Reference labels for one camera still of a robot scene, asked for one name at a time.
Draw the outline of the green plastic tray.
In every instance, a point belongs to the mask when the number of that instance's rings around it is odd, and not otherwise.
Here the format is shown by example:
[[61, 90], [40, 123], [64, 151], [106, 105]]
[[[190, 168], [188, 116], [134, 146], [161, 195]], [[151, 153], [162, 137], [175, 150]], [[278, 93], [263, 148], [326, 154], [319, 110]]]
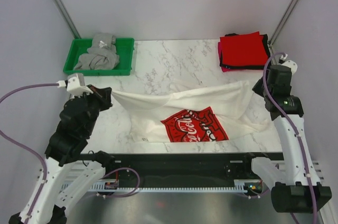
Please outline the green plastic tray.
[[112, 70], [74, 70], [78, 63], [79, 56], [86, 53], [92, 45], [92, 39], [74, 39], [71, 43], [63, 72], [67, 75], [82, 73], [84, 76], [128, 76], [132, 70], [132, 59], [134, 52], [133, 38], [117, 38], [116, 50], [119, 55], [119, 64]]

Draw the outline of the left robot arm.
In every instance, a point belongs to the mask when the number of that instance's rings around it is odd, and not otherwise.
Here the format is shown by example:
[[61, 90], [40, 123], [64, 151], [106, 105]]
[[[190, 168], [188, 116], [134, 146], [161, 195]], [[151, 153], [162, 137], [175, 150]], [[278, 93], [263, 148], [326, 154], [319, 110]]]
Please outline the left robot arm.
[[82, 159], [100, 112], [112, 107], [110, 87], [87, 85], [86, 93], [67, 101], [60, 122], [50, 137], [43, 158], [42, 175], [26, 207], [10, 217], [9, 223], [66, 223], [67, 216], [86, 191], [99, 179], [116, 172], [114, 158], [103, 151], [92, 154], [90, 165], [64, 192], [60, 192], [68, 173]]

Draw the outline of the white Coca-Cola t-shirt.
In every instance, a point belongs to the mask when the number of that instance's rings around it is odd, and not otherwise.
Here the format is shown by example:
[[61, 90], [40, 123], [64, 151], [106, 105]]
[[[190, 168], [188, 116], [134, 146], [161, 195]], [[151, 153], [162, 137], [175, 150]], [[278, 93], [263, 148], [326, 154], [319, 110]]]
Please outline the white Coca-Cola t-shirt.
[[254, 94], [249, 81], [195, 89], [175, 82], [171, 87], [171, 93], [165, 95], [112, 91], [130, 115], [135, 141], [228, 141], [262, 132], [269, 125], [268, 120], [255, 123], [246, 114]]

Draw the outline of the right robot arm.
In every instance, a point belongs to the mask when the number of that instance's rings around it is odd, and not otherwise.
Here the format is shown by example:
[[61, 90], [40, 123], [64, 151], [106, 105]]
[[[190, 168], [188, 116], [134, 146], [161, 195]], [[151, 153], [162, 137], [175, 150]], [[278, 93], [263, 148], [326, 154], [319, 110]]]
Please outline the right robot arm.
[[259, 176], [268, 186], [274, 209], [282, 213], [317, 213], [332, 198], [316, 173], [304, 132], [301, 100], [290, 94], [292, 71], [273, 65], [255, 84], [253, 91], [265, 100], [265, 107], [280, 139], [285, 171], [268, 157], [255, 157], [242, 164], [247, 178]]

